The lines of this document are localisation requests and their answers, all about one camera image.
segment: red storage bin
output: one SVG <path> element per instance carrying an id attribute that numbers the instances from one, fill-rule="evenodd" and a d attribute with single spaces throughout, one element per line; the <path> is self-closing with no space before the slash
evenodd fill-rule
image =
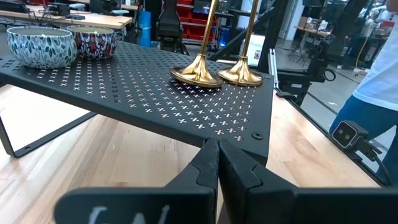
<path id="1" fill-rule="evenodd" d="M 184 33 L 182 34 L 182 38 L 184 38 L 184 39 L 187 39 L 187 38 L 189 38 L 189 27 L 187 27 L 187 26 L 182 26 L 183 27 L 183 29 L 184 29 Z"/>
<path id="2" fill-rule="evenodd" d="M 193 0 L 177 0 L 177 4 L 186 4 L 188 6 L 193 5 Z"/>
<path id="3" fill-rule="evenodd" d="M 203 36 L 205 35 L 204 27 L 195 27 L 194 29 L 189 30 L 189 38 L 194 40 L 203 40 Z M 209 42 L 213 41 L 214 32 L 213 29 L 210 31 Z"/>
<path id="4" fill-rule="evenodd" d="M 191 21 L 192 23 L 196 24 L 206 24 L 208 14 L 202 14 L 202 13 L 192 13 L 191 14 Z M 216 18 L 213 18 L 213 26 L 216 25 Z"/>
<path id="5" fill-rule="evenodd" d="M 177 13 L 180 16 L 181 22 L 191 21 L 191 9 L 184 7 L 177 7 Z"/>

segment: gold candlestick base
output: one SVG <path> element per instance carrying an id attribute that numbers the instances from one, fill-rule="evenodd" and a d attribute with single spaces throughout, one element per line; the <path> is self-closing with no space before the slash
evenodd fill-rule
<path id="1" fill-rule="evenodd" d="M 239 86 L 259 86 L 263 82 L 263 77 L 250 71 L 248 58 L 240 56 L 238 62 L 227 70 L 218 72 L 221 78 L 227 82 Z"/>
<path id="2" fill-rule="evenodd" d="M 181 82 L 205 88 L 218 88 L 223 85 L 223 80 L 210 75 L 206 66 L 206 55 L 198 54 L 194 61 L 185 68 L 171 69 L 172 76 Z"/>

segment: gold candlestick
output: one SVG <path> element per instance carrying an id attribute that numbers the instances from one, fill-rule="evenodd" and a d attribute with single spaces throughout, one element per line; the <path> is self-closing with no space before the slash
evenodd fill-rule
<path id="1" fill-rule="evenodd" d="M 251 8 L 248 32 L 246 33 L 246 40 L 244 41 L 243 53 L 239 57 L 238 62 L 227 70 L 221 70 L 217 74 L 224 78 L 227 82 L 240 85 L 240 86 L 259 86 L 263 82 L 263 77 L 250 71 L 248 53 L 250 36 L 253 29 L 254 17 L 256 16 L 256 10 L 258 5 L 258 0 L 253 1 L 253 7 Z"/>
<path id="2" fill-rule="evenodd" d="M 223 80 L 220 77 L 214 77 L 209 73 L 206 66 L 205 55 L 207 42 L 209 41 L 209 35 L 211 31 L 211 24 L 216 11 L 217 1 L 218 0 L 213 0 L 211 2 L 209 16 L 206 23 L 205 36 L 203 37 L 203 42 L 201 43 L 200 53 L 187 67 L 174 67 L 170 71 L 171 75 L 181 82 L 206 88 L 218 88 L 223 84 Z"/>

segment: blue cylinder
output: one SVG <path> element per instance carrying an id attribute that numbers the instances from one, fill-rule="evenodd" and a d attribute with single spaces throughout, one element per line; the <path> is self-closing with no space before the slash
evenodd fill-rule
<path id="1" fill-rule="evenodd" d="M 138 44 L 144 47 L 150 47 L 150 12 L 142 11 L 139 13 L 138 27 L 142 29 Z"/>

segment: white shirt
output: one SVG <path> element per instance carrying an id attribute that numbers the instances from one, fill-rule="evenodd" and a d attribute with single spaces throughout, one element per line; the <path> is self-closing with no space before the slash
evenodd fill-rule
<path id="1" fill-rule="evenodd" d="M 353 95 L 367 103 L 398 111 L 398 19 L 384 47 Z"/>

